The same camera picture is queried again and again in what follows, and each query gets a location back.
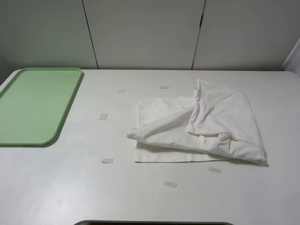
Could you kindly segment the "clear tape piece mid left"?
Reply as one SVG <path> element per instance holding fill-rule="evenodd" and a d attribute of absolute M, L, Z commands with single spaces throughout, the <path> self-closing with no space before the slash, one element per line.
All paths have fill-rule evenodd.
<path fill-rule="evenodd" d="M 102 120 L 102 121 L 105 121 L 106 120 L 106 118 L 107 118 L 107 116 L 108 116 L 108 114 L 107 113 L 102 113 L 101 115 L 100 115 L 100 120 Z"/>

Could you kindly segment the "clear tape piece near left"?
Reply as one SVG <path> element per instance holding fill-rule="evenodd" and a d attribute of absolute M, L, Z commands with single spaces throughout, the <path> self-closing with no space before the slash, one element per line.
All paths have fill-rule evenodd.
<path fill-rule="evenodd" d="M 109 164 L 109 163 L 113 163 L 113 159 L 112 158 L 102 159 L 101 162 L 104 164 Z"/>

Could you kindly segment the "white short sleeve shirt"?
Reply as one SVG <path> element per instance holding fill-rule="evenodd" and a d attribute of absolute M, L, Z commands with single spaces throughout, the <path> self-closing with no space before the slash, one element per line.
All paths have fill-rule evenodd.
<path fill-rule="evenodd" d="M 193 97 L 150 98 L 136 103 L 137 163 L 239 159 L 259 165 L 267 156 L 247 97 L 226 86 L 197 81 Z"/>

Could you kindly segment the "green plastic tray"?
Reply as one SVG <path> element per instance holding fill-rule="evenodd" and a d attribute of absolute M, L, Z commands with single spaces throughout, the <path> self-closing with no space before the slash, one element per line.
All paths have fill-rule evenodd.
<path fill-rule="evenodd" d="M 83 72 L 21 69 L 0 92 L 1 146 L 44 146 L 60 132 Z"/>

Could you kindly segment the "clear tape piece near right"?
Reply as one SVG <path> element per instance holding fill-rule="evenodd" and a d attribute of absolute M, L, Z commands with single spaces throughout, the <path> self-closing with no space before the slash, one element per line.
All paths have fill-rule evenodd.
<path fill-rule="evenodd" d="M 209 166 L 209 171 L 215 172 L 215 173 L 221 173 L 221 170 L 220 170 L 220 169 L 217 169 L 217 168 L 212 167 L 212 166 Z"/>

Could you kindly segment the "clear tape piece near middle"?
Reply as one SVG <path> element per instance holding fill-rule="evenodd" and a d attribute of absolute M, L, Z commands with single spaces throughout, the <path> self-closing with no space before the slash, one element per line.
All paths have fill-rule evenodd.
<path fill-rule="evenodd" d="M 176 184 L 176 183 L 169 182 L 169 181 L 165 181 L 164 184 L 167 185 L 167 186 L 169 186 L 169 187 L 173 187 L 173 188 L 176 188 L 176 187 L 177 187 L 177 184 Z"/>

